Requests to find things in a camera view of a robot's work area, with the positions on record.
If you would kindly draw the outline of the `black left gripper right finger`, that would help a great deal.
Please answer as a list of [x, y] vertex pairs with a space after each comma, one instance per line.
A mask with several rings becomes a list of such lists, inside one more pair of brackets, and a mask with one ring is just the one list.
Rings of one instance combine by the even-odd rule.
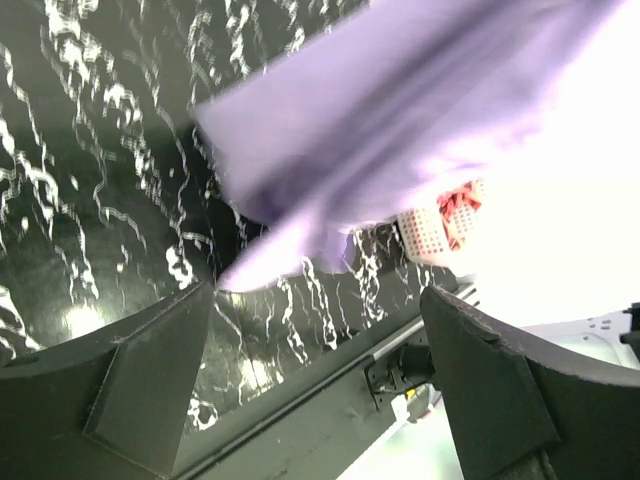
[[467, 479], [636, 479], [639, 373], [429, 286], [421, 314]]

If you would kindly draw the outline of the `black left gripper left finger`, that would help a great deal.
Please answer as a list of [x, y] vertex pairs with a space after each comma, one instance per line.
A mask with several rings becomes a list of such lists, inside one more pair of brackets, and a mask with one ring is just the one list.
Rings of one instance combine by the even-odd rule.
[[2, 366], [2, 478], [170, 478], [212, 304], [194, 285]]

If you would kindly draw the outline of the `purple t shirt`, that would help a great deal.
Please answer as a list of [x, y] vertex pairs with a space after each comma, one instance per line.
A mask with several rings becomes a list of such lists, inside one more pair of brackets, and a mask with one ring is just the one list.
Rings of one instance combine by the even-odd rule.
[[534, 130], [615, 1], [376, 1], [198, 104], [225, 200], [267, 226], [220, 276], [249, 292], [346, 262], [344, 239], [478, 175]]

